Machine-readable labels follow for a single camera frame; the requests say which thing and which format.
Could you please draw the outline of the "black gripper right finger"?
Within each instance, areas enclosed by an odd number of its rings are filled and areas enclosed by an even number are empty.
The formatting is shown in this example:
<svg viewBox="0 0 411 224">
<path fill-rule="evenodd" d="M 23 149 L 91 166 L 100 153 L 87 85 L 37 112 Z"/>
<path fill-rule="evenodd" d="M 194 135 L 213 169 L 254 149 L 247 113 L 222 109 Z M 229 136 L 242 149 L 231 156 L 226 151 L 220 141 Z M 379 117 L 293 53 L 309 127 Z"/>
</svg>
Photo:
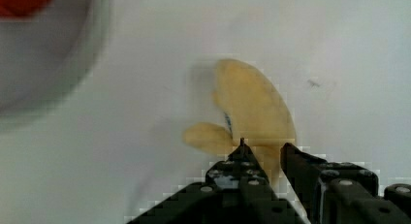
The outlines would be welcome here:
<svg viewBox="0 0 411 224">
<path fill-rule="evenodd" d="M 378 176 L 353 163 L 329 162 L 281 148 L 281 168 L 311 224 L 410 224 L 410 186 L 397 183 L 378 194 Z"/>
</svg>

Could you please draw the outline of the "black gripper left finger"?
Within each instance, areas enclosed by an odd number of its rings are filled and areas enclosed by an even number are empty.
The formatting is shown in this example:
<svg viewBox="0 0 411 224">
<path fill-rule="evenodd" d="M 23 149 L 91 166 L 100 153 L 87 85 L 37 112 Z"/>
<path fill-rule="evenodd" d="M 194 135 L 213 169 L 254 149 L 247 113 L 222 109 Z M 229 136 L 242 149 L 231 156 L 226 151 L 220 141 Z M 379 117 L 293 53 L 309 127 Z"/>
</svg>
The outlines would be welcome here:
<svg viewBox="0 0 411 224">
<path fill-rule="evenodd" d="M 215 163 L 203 182 L 180 189 L 127 224 L 304 224 L 278 198 L 251 148 L 239 146 Z"/>
</svg>

